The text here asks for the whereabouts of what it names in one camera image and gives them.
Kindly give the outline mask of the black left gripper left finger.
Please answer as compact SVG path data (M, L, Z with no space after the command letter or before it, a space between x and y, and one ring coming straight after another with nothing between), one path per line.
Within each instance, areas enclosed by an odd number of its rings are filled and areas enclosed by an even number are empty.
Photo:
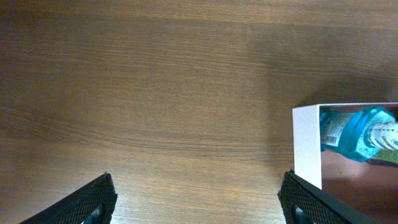
M106 172L23 223L110 224L117 198L111 174Z

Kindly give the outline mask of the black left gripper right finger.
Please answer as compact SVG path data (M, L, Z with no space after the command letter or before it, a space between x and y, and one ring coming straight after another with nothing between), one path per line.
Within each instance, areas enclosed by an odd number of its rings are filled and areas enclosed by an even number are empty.
M375 224L369 216L337 200L290 170L277 193L287 224Z

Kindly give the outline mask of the teal mouthwash bottle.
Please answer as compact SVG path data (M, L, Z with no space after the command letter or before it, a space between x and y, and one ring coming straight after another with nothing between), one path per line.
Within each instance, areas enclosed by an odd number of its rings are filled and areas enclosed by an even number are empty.
M397 150L397 120L383 107L360 111L321 111L320 150L357 162L374 159L381 150Z

